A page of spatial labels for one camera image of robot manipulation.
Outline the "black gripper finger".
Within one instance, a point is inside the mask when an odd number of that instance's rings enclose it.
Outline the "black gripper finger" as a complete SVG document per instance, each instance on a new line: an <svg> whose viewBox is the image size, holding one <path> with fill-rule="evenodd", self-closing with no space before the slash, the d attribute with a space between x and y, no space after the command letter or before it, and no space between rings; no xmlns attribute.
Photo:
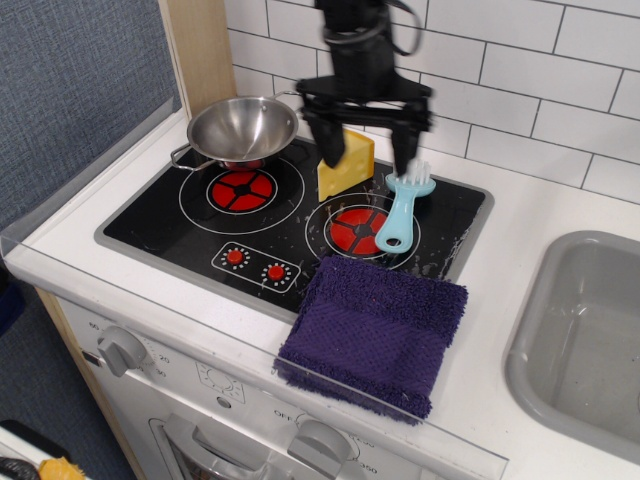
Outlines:
<svg viewBox="0 0 640 480"><path fill-rule="evenodd" d="M424 122L396 121L392 124L391 141L397 175L406 174L409 161L416 156L419 137L424 130Z"/></svg>
<svg viewBox="0 0 640 480"><path fill-rule="evenodd" d="M346 149L342 125L316 113L304 113L303 116L323 160L329 167L337 167Z"/></svg>

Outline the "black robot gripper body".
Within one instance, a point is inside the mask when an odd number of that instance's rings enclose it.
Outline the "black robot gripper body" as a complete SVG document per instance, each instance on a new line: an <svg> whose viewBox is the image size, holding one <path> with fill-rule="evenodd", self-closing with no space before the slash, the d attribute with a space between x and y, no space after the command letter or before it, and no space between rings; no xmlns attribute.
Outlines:
<svg viewBox="0 0 640 480"><path fill-rule="evenodd" d="M431 127L431 90L399 75L386 42L330 46L333 73L303 79L296 89L314 131L334 133L345 124L418 132Z"/></svg>

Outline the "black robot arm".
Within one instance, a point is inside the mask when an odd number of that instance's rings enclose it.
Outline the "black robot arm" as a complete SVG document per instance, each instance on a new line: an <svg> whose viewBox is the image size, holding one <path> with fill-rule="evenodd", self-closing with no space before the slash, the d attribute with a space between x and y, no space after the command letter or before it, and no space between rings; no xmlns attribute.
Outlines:
<svg viewBox="0 0 640 480"><path fill-rule="evenodd" d="M431 127L431 89L402 77L395 57L410 56L420 46L418 28L407 51L394 43L391 9L419 16L401 1L317 1L323 12L322 35L330 49L333 73L296 84L301 109L321 156L336 167L345 151L343 126L391 131L396 174L406 174L417 153L420 134Z"/></svg>

